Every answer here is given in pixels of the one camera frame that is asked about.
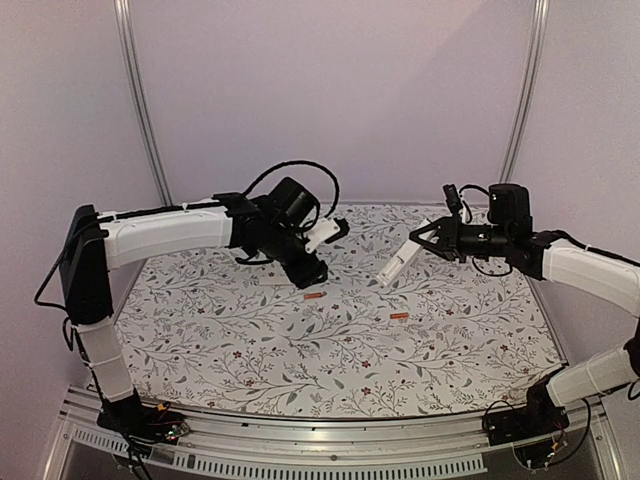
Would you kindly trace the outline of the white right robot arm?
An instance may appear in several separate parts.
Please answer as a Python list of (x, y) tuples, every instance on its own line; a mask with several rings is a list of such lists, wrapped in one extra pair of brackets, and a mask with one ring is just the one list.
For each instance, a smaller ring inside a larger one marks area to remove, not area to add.
[[(487, 223), (463, 221), (460, 191), (444, 186), (449, 215), (409, 234), (411, 241), (447, 261), (502, 258), (510, 268), (538, 280), (567, 285), (639, 315), (639, 264), (581, 243), (562, 230), (535, 231), (528, 190), (512, 183), (484, 189)], [(537, 436), (556, 409), (593, 395), (607, 395), (639, 379), (639, 338), (545, 376), (528, 388), (517, 427)]]

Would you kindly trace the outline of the white remote control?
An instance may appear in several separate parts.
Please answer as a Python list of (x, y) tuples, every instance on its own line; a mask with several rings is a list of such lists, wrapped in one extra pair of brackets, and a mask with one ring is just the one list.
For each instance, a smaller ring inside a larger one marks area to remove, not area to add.
[(412, 263), (421, 249), (422, 246), (419, 243), (407, 239), (376, 275), (378, 283), (383, 287), (390, 286), (402, 271)]

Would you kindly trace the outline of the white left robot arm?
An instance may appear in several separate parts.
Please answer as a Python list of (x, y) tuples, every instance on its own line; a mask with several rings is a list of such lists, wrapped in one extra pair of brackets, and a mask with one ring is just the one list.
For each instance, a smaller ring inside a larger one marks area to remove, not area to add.
[(62, 310), (111, 419), (128, 434), (148, 426), (135, 395), (114, 327), (109, 274), (153, 257), (200, 248), (238, 248), (247, 261), (257, 254), (281, 265), (299, 289), (322, 283), (328, 267), (317, 247), (342, 229), (330, 218), (311, 219), (319, 203), (301, 184), (283, 179), (270, 193), (250, 198), (231, 192), (195, 203), (100, 214), (78, 208), (54, 268), (63, 289)]

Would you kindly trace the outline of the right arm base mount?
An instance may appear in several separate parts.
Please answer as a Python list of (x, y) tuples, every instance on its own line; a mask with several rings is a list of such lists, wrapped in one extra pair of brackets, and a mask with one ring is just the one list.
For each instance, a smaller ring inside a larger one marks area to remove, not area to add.
[(524, 406), (514, 407), (506, 400), (493, 402), (485, 410), (481, 425), (491, 446), (558, 434), (558, 440), (547, 439), (540, 444), (514, 450), (518, 462), (534, 470), (548, 467), (555, 459), (569, 427), (569, 419), (565, 409), (552, 402), (546, 385), (540, 381), (527, 390)]

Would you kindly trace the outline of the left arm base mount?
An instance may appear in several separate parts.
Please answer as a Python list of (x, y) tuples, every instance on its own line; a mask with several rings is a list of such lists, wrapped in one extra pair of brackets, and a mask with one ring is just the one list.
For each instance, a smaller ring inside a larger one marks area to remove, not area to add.
[(174, 411), (170, 402), (148, 406), (137, 391), (114, 402), (102, 398), (97, 425), (117, 432), (135, 446), (176, 445), (191, 432), (186, 417)]

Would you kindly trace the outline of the white battery cover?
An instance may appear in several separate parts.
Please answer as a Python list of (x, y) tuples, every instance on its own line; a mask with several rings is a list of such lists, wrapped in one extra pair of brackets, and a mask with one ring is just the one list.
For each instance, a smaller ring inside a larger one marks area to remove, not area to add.
[(291, 282), (283, 278), (262, 278), (259, 280), (260, 286), (290, 286)]

